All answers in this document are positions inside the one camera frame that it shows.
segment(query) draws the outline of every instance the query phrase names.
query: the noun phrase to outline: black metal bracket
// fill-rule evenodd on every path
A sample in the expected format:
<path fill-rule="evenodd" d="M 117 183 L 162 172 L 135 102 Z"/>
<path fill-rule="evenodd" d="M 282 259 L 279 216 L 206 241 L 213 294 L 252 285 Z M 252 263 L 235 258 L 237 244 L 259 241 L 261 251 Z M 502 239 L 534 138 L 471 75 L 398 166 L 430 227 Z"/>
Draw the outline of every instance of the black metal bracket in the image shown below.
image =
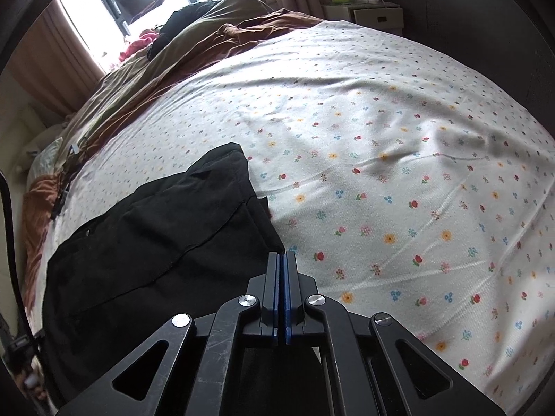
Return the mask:
<path fill-rule="evenodd" d="M 243 351 L 295 346 L 319 348 L 334 416 L 504 415 L 389 314 L 318 294 L 292 252 L 271 253 L 266 274 L 217 313 L 174 316 L 58 414 L 232 414 Z"/>

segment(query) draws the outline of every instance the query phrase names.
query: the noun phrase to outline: brown blanket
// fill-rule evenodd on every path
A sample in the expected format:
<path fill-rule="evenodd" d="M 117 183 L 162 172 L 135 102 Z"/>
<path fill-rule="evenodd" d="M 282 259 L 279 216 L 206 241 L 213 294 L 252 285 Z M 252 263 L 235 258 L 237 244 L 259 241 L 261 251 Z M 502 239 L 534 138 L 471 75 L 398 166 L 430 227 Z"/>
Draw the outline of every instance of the brown blanket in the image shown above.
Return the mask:
<path fill-rule="evenodd" d="M 59 174 L 38 178 L 24 197 L 22 211 L 23 238 L 27 249 L 25 306 L 31 308 L 34 304 L 42 245 L 46 239 L 54 202 L 88 159 L 176 84 L 224 58 L 248 51 L 264 40 L 279 37 L 296 29 L 312 27 L 321 21 L 300 12 L 281 9 L 266 16 L 247 20 L 238 26 L 223 25 L 217 32 L 196 44 L 174 66 L 151 81 L 120 110 L 106 119 L 98 129 L 84 138 L 79 145 L 79 153 L 67 158 Z"/>

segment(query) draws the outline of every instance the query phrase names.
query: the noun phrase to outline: screw head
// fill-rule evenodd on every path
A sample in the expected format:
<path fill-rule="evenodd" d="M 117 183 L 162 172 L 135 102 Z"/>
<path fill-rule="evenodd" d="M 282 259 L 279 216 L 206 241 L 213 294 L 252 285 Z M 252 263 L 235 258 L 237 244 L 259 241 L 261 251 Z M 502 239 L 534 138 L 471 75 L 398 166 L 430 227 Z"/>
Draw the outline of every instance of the screw head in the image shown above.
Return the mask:
<path fill-rule="evenodd" d="M 320 305 L 326 303 L 326 298 L 324 296 L 320 296 L 320 294 L 313 294 L 309 297 L 309 303 L 315 307 L 319 307 Z"/>
<path fill-rule="evenodd" d="M 176 327 L 185 327 L 189 325 L 189 322 L 191 322 L 191 318 L 187 314 L 176 314 L 171 318 L 171 323 Z"/>
<path fill-rule="evenodd" d="M 245 296 L 241 296 L 239 297 L 239 304 L 243 307 L 251 307 L 256 303 L 256 297 L 254 296 L 250 296 L 250 295 L 245 295 Z"/>
<path fill-rule="evenodd" d="M 391 325 L 391 316 L 387 313 L 378 313 L 374 316 L 374 321 L 376 322 L 376 324 L 385 327 Z"/>

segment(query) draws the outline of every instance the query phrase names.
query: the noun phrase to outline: white bed sheet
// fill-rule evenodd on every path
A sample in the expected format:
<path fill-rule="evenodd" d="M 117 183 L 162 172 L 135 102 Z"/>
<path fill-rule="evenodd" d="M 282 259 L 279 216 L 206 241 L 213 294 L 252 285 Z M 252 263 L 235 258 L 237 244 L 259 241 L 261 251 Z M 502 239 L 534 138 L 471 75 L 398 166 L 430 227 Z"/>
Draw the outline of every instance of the white bed sheet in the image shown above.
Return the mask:
<path fill-rule="evenodd" d="M 81 170 L 44 246 L 236 142 L 299 271 L 386 311 L 513 414 L 555 359 L 553 138 L 479 73 L 345 22 L 176 86 Z"/>

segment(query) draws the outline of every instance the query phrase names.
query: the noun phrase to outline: pink clothing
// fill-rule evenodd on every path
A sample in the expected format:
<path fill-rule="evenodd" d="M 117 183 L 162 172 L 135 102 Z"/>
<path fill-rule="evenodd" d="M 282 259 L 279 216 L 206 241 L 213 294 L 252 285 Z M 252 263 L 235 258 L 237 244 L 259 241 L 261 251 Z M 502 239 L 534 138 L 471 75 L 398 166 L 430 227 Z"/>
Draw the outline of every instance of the pink clothing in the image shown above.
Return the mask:
<path fill-rule="evenodd" d="M 119 54 L 120 62 L 125 61 L 137 51 L 142 50 L 146 46 L 150 45 L 159 35 L 159 33 L 151 30 L 146 30 L 146 32 L 142 32 L 141 36 L 137 40 L 134 40 L 128 45 L 126 51 L 122 51 Z"/>

